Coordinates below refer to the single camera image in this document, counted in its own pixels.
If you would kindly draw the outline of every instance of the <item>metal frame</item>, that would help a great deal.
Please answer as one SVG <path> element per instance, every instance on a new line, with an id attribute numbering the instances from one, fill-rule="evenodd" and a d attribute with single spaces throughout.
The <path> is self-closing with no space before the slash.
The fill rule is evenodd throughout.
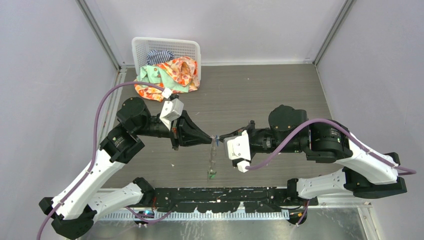
<path id="1" fill-rule="evenodd" d="M 315 66 L 318 66 L 321 59 L 323 58 L 328 46 L 330 45 L 331 41 L 333 40 L 334 36 L 336 35 L 337 31 L 339 30 L 340 26 L 342 25 L 343 21 L 346 19 L 346 17 L 349 14 L 349 11 L 351 10 L 354 3 L 356 3 L 357 0 L 346 0 L 343 4 L 343 7 L 341 8 L 340 12 L 338 13 L 334 24 L 332 25 L 330 31 L 327 34 L 327 37 L 324 40 L 324 43 L 322 44 L 321 48 L 318 51 L 318 54 L 315 57 L 315 60 L 313 61 L 313 64 Z"/>
<path id="2" fill-rule="evenodd" d="M 331 106 L 331 102 L 329 101 L 329 98 L 327 97 L 326 89 L 323 86 L 323 81 L 321 79 L 320 71 L 318 70 L 318 66 L 317 65 L 315 65 L 315 72 L 318 75 L 319 84 L 321 84 L 321 89 L 322 89 L 322 92 L 324 93 L 325 102 L 327 103 L 327 106 L 328 106 L 328 110 L 330 112 L 331 119 L 334 119 L 333 108 Z"/>
<path id="3" fill-rule="evenodd" d="M 360 220 L 368 240 L 382 239 L 377 230 L 375 219 L 371 215 L 372 208 L 358 208 Z"/>
<path id="4" fill-rule="evenodd" d="M 127 75 L 127 68 L 124 66 L 119 71 L 119 74 L 117 75 L 113 86 L 123 83 L 126 75 Z M 100 141 L 103 140 L 106 137 L 106 135 L 114 127 L 115 116 L 118 111 L 118 104 L 121 98 L 121 93 L 122 93 L 122 87 L 113 91 L 109 96 L 109 101 L 107 102 L 107 109 L 103 119 L 103 128 L 101 129 L 100 134 L 97 136 L 98 143 L 100 143 Z"/>
<path id="5" fill-rule="evenodd" d="M 146 211 L 150 208 L 138 208 L 134 207 L 135 211 Z M 159 219 L 165 212 L 156 212 L 154 218 Z M 288 220 L 289 210 L 281 210 L 281 212 L 255 212 L 246 213 L 244 207 L 240 206 L 235 212 L 224 212 L 224 213 L 212 213 L 207 211 L 201 213 L 197 210 L 194 212 L 172 212 L 163 221 L 237 221 L 237 220 Z M 114 211 L 99 221 L 134 221 L 137 218 L 127 209 Z"/>
<path id="6" fill-rule="evenodd" d="M 121 66 L 118 63 L 117 58 L 115 57 L 114 53 L 112 52 L 111 47 L 108 44 L 108 41 L 106 41 L 105 36 L 102 33 L 102 30 L 100 29 L 96 19 L 93 16 L 93 13 L 91 12 L 89 6 L 87 5 L 85 0 L 75 0 L 75 2 L 78 4 L 79 8 L 81 9 L 81 12 L 84 14 L 85 19 L 87 19 L 88 24 L 90 25 L 91 29 L 94 32 L 94 35 L 97 37 L 98 41 L 100 42 L 101 47 L 106 52 L 107 56 L 109 57 L 110 61 L 112 62 L 113 66 L 116 70 L 119 70 Z"/>
<path id="7" fill-rule="evenodd" d="M 81 9 L 82 13 L 84 14 L 85 18 L 87 19 L 88 24 L 90 25 L 91 29 L 93 30 L 94 34 L 96 35 L 98 41 L 100 42 L 100 45 L 103 47 L 104 51 L 106 52 L 107 56 L 109 57 L 110 61 L 112 62 L 113 66 L 119 70 L 121 67 L 126 66 L 127 68 L 134 68 L 134 65 L 126 65 L 126 64 L 119 64 L 117 58 L 115 57 L 110 45 L 108 44 L 108 41 L 105 38 L 105 35 L 103 34 L 99 24 L 97 23 L 92 11 L 90 10 L 86 0 L 75 0 L 78 4 L 79 8 Z M 343 21 L 345 20 L 346 16 L 348 15 L 352 5 L 356 2 L 356 0 L 345 0 L 340 12 L 338 13 L 334 24 L 332 25 L 330 31 L 328 32 L 327 36 L 325 37 L 325 40 L 320 47 L 318 54 L 316 55 L 314 60 L 305 59 L 302 61 L 282 61 L 282 62 L 218 62 L 218 63 L 203 63 L 204 66 L 227 66 L 227 65 L 276 65 L 276 64 L 314 64 L 317 66 L 322 59 L 324 53 L 326 52 L 328 46 L 330 45 L 331 41 L 333 40 L 333 37 L 339 30 L 340 26 L 342 25 Z"/>
<path id="8" fill-rule="evenodd" d="M 100 188 L 97 193 L 94 195 L 95 197 L 100 197 L 105 194 L 112 193 L 120 188 Z M 361 208 L 361 209 L 369 209 L 373 208 L 369 199 L 359 198 L 353 196 L 352 193 L 334 193 L 328 195 L 318 196 L 319 205 L 317 206 L 309 206 L 310 209 L 323 209 L 323 208 Z M 140 210 L 148 210 L 148 207 L 136 207 L 136 209 Z M 239 209 L 244 209 L 244 205 L 240 204 Z"/>

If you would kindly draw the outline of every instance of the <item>cable tie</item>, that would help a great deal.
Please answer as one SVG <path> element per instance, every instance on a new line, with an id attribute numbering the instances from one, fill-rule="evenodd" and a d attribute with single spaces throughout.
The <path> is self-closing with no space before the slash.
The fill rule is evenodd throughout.
<path id="1" fill-rule="evenodd" d="M 372 148 L 368 149 L 368 151 L 365 154 L 370 154 L 370 153 L 374 153 L 374 150 Z"/>

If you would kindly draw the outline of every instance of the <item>clear plastic bottle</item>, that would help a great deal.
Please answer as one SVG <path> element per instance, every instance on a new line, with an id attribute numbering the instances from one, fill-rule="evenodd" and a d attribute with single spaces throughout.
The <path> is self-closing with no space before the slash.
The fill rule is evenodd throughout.
<path id="1" fill-rule="evenodd" d="M 215 158 L 217 156 L 217 137 L 212 136 L 212 143 L 210 144 L 210 158 L 209 158 L 209 170 L 207 171 L 207 180 L 215 178 L 217 171 L 215 170 Z"/>

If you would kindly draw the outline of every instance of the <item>green cloth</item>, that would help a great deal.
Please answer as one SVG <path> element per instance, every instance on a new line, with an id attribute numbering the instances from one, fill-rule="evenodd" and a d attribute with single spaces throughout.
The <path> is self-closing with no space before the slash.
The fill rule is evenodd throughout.
<path id="1" fill-rule="evenodd" d="M 147 82 L 151 84 L 163 83 L 165 88 L 180 91 L 183 93 L 189 92 L 189 85 L 182 86 L 168 75 L 168 73 L 158 66 L 146 65 L 140 67 L 140 75 L 137 76 L 137 81 Z"/>

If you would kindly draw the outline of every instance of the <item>orange floral cloth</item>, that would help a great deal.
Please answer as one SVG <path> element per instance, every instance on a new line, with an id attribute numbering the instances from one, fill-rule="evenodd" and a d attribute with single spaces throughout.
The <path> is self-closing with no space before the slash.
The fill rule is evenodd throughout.
<path id="1" fill-rule="evenodd" d="M 198 63 L 188 56 L 159 63 L 155 66 L 166 71 L 166 73 L 181 86 L 186 87 L 188 85 L 189 92 L 196 91 L 200 86 L 198 78 Z M 157 83 L 155 85 L 162 88 L 164 87 L 163 83 Z M 156 100 L 159 102 L 164 100 L 162 92 L 154 87 L 137 84 L 135 85 L 135 90 L 142 98 Z M 172 93 L 178 94 L 182 93 L 182 91 L 172 89 Z"/>

